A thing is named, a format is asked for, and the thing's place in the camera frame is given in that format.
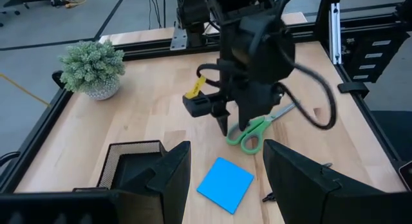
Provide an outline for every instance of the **wooden table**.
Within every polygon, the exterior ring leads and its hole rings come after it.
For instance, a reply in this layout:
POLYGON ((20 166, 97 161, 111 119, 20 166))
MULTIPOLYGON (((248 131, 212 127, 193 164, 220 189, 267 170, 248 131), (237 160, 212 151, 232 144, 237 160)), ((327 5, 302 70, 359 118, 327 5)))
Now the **wooden table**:
MULTIPOLYGON (((301 13, 286 14, 287 23, 305 22, 301 13)), ((109 35, 114 44, 171 37, 173 29, 109 35)), ((338 104, 336 126, 320 131, 295 109, 265 132, 271 138, 319 162, 332 162, 333 169, 386 192, 403 191, 395 170, 366 123, 351 95, 342 95, 342 80, 318 42, 298 44, 296 61, 319 72, 333 86, 338 104)), ((110 143, 161 140, 170 150, 182 140, 192 144, 191 186, 184 223, 282 223, 276 203, 261 203, 271 192, 262 152, 250 156, 229 146, 210 115, 192 118, 182 104, 182 95, 196 81, 199 64, 215 62, 218 53, 202 53, 126 62, 122 87, 111 99, 94 101, 74 94, 49 134, 16 192, 71 191, 97 184, 110 143), (196 192, 217 157, 223 157, 255 175, 235 215, 230 215, 196 192)), ((217 78, 215 71, 207 77, 217 78)), ((312 79, 294 71, 284 83, 318 120, 329 111, 326 97, 312 79)), ((210 93, 216 90, 204 86, 210 93)), ((285 97, 280 106, 288 104, 285 97)), ((234 103, 229 125, 237 120, 234 103)))

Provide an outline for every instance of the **black metal frame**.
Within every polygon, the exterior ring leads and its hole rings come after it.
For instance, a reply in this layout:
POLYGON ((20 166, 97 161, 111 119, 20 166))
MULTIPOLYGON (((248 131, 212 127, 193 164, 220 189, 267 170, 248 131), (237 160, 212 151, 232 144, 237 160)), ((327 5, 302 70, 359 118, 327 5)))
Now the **black metal frame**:
MULTIPOLYGON (((288 28, 293 35, 294 42, 298 43, 320 41, 325 52, 328 53, 329 50, 328 45, 326 43, 328 36, 324 36, 324 32, 315 32, 317 27, 322 26, 324 26, 324 24, 322 25, 321 23, 304 23, 289 25, 288 28)), ((367 17, 344 19, 341 21, 341 27, 342 39, 347 37, 353 37, 354 35, 369 35, 376 32, 412 30, 410 24, 405 22, 399 22, 399 18, 396 16, 396 14, 374 15, 367 17)), ((170 57, 193 53, 219 51, 220 35, 218 33, 208 35, 207 39, 208 41, 205 46, 176 51, 170 50, 171 39, 161 39, 131 44, 120 44, 116 45, 115 48, 118 50, 125 51, 124 61, 135 61, 157 57, 170 57)), ((341 76, 343 82, 351 82, 351 78, 349 78, 348 74, 346 73, 342 65, 336 65, 335 68, 338 74, 341 76)), ((396 150, 394 150, 388 138, 379 127, 378 123, 371 114, 371 111, 368 109, 367 105, 363 101, 363 98, 356 93, 352 93, 351 95, 356 105, 364 115, 364 118, 366 119, 371 130, 377 137, 383 150, 387 154, 389 160, 392 163, 392 166, 395 169, 398 169, 403 164, 403 162, 400 161, 399 155, 396 153, 396 150)), ((64 111, 64 108, 66 107, 66 104, 69 102, 71 96, 72 93, 64 89, 60 89, 57 92, 57 94, 51 102, 52 107, 48 108, 43 113, 42 117, 39 119, 35 127, 32 129, 32 132, 27 136, 26 140, 22 144, 19 150, 20 157, 11 160, 4 173, 0 175, 0 192, 14 192, 19 182, 21 181, 21 178, 23 178, 25 172, 29 168, 33 159, 35 158, 35 155, 42 147, 47 136, 52 131, 52 128, 58 120, 60 114, 64 111)))

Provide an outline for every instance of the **yellow label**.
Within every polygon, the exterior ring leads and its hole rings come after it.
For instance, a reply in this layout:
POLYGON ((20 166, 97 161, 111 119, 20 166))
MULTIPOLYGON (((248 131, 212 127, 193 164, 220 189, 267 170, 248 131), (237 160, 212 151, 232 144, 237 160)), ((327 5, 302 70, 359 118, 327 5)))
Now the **yellow label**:
POLYGON ((191 89, 189 92, 185 94, 185 97, 188 99, 194 98, 198 96, 200 88, 205 84, 206 78, 202 75, 200 78, 196 81, 194 84, 193 89, 191 89))

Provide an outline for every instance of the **sticky note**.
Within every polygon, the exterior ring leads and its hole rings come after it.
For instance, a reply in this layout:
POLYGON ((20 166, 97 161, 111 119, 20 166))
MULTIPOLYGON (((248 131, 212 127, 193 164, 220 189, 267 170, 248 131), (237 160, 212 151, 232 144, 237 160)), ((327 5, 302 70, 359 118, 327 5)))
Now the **sticky note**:
POLYGON ((218 158, 197 191, 234 214, 253 177, 253 174, 234 163, 218 158))

